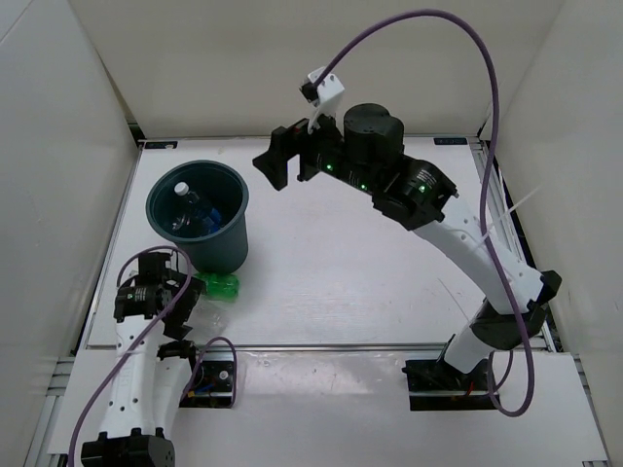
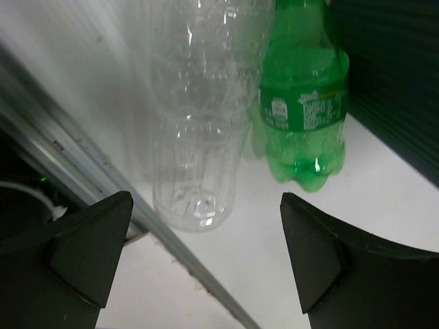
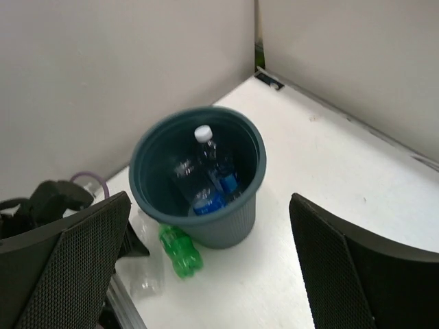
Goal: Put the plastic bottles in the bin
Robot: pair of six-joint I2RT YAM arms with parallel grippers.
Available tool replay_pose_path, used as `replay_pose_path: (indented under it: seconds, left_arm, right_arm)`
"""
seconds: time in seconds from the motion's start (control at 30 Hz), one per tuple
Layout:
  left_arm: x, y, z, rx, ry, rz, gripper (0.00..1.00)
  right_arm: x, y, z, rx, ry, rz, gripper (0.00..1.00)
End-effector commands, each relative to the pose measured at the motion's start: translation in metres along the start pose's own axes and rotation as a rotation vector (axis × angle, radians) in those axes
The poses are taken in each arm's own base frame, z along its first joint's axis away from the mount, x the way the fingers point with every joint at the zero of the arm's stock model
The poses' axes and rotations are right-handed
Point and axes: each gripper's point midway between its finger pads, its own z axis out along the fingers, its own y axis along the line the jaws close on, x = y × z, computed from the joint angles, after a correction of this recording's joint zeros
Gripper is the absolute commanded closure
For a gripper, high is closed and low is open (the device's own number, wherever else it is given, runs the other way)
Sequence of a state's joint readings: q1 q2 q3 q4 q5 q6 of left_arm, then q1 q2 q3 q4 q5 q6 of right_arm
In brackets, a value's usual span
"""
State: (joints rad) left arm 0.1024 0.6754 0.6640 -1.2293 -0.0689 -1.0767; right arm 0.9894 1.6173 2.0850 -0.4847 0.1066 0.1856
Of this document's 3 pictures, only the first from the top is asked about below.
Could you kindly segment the blue label bottle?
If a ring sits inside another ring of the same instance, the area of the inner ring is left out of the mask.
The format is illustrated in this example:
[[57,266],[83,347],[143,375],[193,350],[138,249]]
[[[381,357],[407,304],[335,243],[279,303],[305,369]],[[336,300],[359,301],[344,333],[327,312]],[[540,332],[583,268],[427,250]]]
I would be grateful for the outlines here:
[[196,191],[192,190],[186,182],[178,182],[174,186],[174,192],[181,203],[181,213],[188,208],[202,208],[205,210],[215,208],[209,199],[200,196]]
[[215,234],[222,225],[223,218],[217,209],[188,208],[173,219],[171,229],[179,237],[194,238]]

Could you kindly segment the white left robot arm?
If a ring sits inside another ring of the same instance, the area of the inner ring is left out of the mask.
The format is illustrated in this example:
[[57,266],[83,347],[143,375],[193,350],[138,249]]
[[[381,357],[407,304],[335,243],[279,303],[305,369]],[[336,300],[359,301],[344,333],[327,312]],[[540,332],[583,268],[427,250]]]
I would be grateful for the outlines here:
[[205,286],[175,267],[175,247],[151,247],[132,256],[138,272],[117,278],[114,301],[116,360],[78,420],[101,394],[107,405],[97,436],[70,438],[68,457],[84,466],[172,466],[172,422],[187,389],[201,384],[204,366],[187,340],[187,321]]

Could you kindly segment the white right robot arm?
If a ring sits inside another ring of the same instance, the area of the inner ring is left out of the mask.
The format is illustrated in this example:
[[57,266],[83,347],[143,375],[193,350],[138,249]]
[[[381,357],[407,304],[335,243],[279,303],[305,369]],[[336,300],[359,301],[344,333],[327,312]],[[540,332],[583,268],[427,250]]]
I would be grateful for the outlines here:
[[448,388],[468,382],[473,370],[494,350],[521,344],[511,302],[522,314],[528,336],[541,328],[548,303],[562,278],[553,270],[530,267],[505,246],[487,249],[478,217],[460,199],[456,185],[432,162],[404,152],[404,125],[379,104],[359,104],[338,127],[320,117],[273,130],[268,150],[256,157],[259,169],[276,190],[287,185],[287,165],[299,160],[299,181],[323,172],[369,195],[373,206],[407,231],[429,242],[449,258],[484,293],[472,320],[447,344],[437,376]]

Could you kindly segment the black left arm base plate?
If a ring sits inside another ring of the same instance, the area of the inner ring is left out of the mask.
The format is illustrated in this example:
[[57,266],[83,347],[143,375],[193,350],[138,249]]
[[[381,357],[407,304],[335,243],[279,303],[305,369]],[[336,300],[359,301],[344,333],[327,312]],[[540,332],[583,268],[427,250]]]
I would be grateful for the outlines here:
[[231,409],[235,403],[237,365],[234,360],[203,360],[180,408]]

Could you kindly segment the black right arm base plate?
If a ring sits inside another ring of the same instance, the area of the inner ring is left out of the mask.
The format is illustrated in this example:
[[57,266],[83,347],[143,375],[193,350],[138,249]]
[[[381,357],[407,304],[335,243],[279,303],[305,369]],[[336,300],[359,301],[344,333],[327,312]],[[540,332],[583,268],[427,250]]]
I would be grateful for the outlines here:
[[407,360],[402,368],[407,378],[412,412],[493,411],[488,395],[487,360],[468,374],[440,360]]

